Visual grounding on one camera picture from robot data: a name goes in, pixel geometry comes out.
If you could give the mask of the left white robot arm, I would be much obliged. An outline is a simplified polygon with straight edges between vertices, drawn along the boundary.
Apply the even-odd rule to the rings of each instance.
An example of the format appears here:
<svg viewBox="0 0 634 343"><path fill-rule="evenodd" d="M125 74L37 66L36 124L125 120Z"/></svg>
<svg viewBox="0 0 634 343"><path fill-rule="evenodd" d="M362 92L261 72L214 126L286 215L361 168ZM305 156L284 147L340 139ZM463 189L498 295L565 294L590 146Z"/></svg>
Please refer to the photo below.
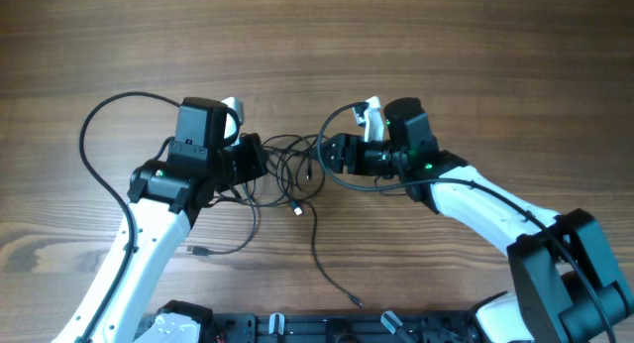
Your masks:
<svg viewBox="0 0 634 343"><path fill-rule="evenodd" d="M86 296L58 342L131 342L164 268L214 196L259 178L266 153L244 135L241 100L186 97L163 150L137 168L124 219Z"/></svg>

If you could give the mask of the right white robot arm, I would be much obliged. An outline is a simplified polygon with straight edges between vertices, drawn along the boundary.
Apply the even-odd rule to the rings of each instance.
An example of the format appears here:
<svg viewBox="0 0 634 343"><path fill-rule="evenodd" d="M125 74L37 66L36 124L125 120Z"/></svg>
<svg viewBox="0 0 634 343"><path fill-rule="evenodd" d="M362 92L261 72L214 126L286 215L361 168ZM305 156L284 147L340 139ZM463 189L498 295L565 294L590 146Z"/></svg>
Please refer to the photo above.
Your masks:
<svg viewBox="0 0 634 343"><path fill-rule="evenodd" d="M587 342L633 314L633 291L598 221L531 204L439 147L419 99L350 105L362 135L318 136L313 158L346 188L341 173L395 178L414 202L474 230L508 260L514 290L475 311L490 342Z"/></svg>

